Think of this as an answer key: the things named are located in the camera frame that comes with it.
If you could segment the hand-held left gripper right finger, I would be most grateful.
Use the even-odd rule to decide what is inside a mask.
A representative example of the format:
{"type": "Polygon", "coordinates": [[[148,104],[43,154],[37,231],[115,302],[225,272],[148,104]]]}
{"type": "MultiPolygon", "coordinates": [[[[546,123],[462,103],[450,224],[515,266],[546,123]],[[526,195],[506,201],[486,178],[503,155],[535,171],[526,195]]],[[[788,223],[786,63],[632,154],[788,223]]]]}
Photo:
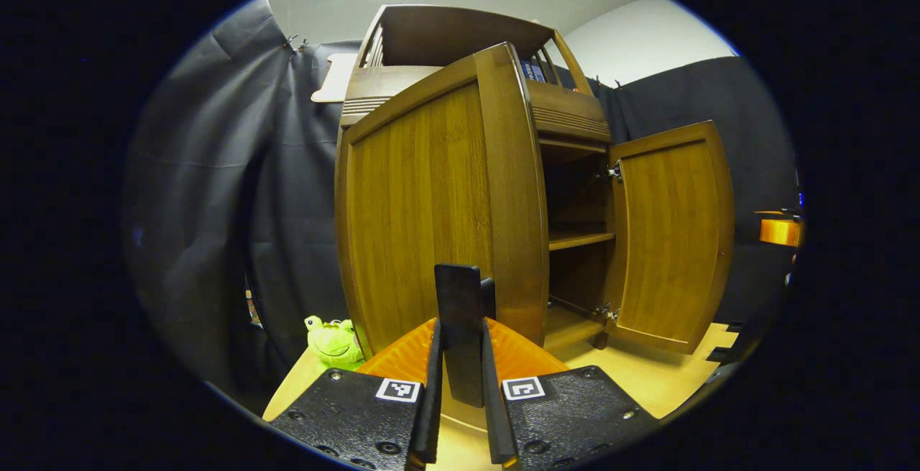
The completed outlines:
{"type": "Polygon", "coordinates": [[[658,419],[601,367],[566,366],[490,318],[481,363],[489,450],[506,470],[586,467],[657,431],[658,419]]]}

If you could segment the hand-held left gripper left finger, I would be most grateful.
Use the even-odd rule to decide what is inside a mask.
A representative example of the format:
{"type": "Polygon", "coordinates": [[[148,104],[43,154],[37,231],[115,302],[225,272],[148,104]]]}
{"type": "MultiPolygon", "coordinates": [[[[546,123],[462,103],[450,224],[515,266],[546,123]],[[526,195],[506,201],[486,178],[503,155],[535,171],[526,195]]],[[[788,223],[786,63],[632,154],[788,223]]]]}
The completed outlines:
{"type": "Polygon", "coordinates": [[[441,321],[425,321],[358,370],[329,368],[270,418],[341,470],[424,470],[437,459],[441,321]]]}

